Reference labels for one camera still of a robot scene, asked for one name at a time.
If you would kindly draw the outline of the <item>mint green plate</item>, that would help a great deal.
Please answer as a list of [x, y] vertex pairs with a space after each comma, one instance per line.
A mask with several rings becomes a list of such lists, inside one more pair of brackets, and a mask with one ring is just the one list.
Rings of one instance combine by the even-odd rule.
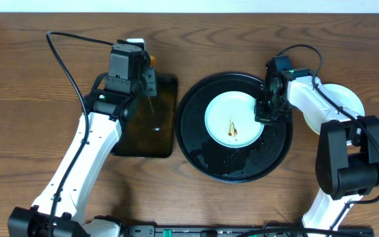
[[230, 91], [216, 96], [205, 111], [205, 127], [214, 141], [229, 148], [246, 147], [259, 139], [264, 124], [255, 120], [255, 98]]
[[[313, 89], [311, 82], [309, 82], [309, 86], [304, 83], [302, 89], [297, 88], [297, 92], [295, 92], [294, 87], [291, 90], [291, 95], [288, 96], [288, 100], [303, 113], [307, 124], [317, 134], [320, 133], [321, 126], [325, 122], [330, 122], [331, 120], [349, 121], [349, 117], [339, 113], [335, 107]], [[337, 84], [320, 84], [318, 88], [337, 107], [343, 107], [343, 111], [351, 117], [356, 119], [365, 115], [361, 100], [350, 89]]]

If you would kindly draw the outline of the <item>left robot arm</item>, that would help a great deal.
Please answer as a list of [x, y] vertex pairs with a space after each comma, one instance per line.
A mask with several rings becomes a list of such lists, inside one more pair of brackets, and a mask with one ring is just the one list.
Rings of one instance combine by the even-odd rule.
[[10, 236], [120, 236], [112, 217], [84, 223], [89, 195], [108, 154], [120, 141], [143, 96], [157, 95], [154, 58], [146, 51], [111, 51], [109, 70], [82, 98], [83, 113], [57, 171], [31, 208], [16, 207]]

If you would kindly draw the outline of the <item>orange green sponge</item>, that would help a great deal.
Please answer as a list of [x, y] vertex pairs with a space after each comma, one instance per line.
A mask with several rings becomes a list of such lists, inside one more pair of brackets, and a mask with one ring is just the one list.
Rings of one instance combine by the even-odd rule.
[[156, 58], [154, 56], [150, 56], [150, 60], [151, 60], [150, 65], [155, 66]]

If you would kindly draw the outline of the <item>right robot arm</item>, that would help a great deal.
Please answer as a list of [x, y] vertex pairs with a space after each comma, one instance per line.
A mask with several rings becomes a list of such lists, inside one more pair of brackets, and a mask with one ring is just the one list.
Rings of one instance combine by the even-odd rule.
[[319, 132], [315, 174], [320, 189], [301, 219], [303, 233], [335, 236], [354, 205], [379, 201], [379, 119], [349, 109], [308, 68], [268, 66], [256, 121], [286, 122], [293, 108]]

